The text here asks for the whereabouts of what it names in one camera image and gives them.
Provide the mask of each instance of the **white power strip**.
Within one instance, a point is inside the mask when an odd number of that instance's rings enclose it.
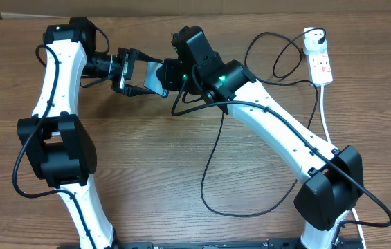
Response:
[[[305,28],[304,31],[313,29],[313,27]],[[320,39],[323,36],[321,30],[309,32],[303,35],[303,39]],[[309,78],[316,86],[325,86],[331,84],[334,80],[332,77],[331,63],[327,49],[319,51],[308,50],[306,55],[307,68],[309,69]]]

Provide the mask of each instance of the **wooden surface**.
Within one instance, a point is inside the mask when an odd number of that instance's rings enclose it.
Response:
[[[119,46],[157,58],[175,57],[171,32],[200,25],[223,61],[243,61],[251,40],[263,31],[296,36],[305,26],[327,29],[334,83],[326,88],[326,114],[333,142],[351,144],[363,157],[365,186],[391,209],[391,13],[243,15],[222,17],[129,17],[92,21]],[[11,171],[21,144],[17,120],[28,118],[39,98],[44,68],[34,55],[49,24],[65,19],[0,21],[0,248],[54,248],[78,242],[58,196],[29,200],[12,188]],[[99,38],[98,49],[104,50]],[[250,68],[269,77],[275,56],[285,45],[274,37],[255,44]],[[278,73],[287,72],[298,54],[290,49]],[[145,64],[137,63],[141,84]],[[306,79],[305,62],[289,80]],[[307,84],[268,86],[269,93],[306,124],[314,92]],[[176,94],[127,98],[110,83],[80,89],[80,119],[98,152],[97,189],[110,222],[122,241],[154,243],[252,241],[299,237],[304,220],[293,206],[299,187],[270,214],[232,219],[210,213],[201,202],[201,175],[219,128],[220,110],[206,109],[172,117]],[[323,135],[319,115],[311,129]],[[206,179],[206,200],[232,213],[261,211],[278,202],[293,174],[250,129],[226,117],[217,153]],[[30,193],[47,189],[26,157],[19,172]],[[366,196],[357,204],[365,221],[385,221]],[[391,248],[391,228],[365,228],[369,248]],[[344,230],[358,236],[354,227]]]

